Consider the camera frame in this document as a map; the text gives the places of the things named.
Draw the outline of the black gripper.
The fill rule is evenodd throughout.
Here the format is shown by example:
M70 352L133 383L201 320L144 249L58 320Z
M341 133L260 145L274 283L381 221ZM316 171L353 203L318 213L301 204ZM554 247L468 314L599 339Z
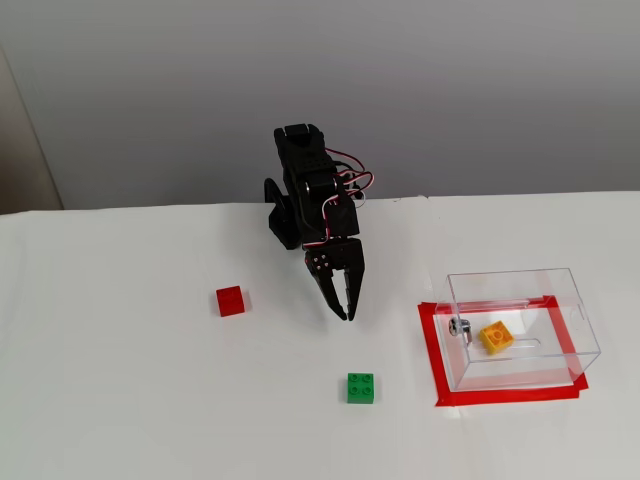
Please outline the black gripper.
M357 238L336 238L321 245L304 246L305 264L316 281L329 308L342 320L355 318L365 261L362 243ZM333 272L343 271L348 311L342 308L333 283Z

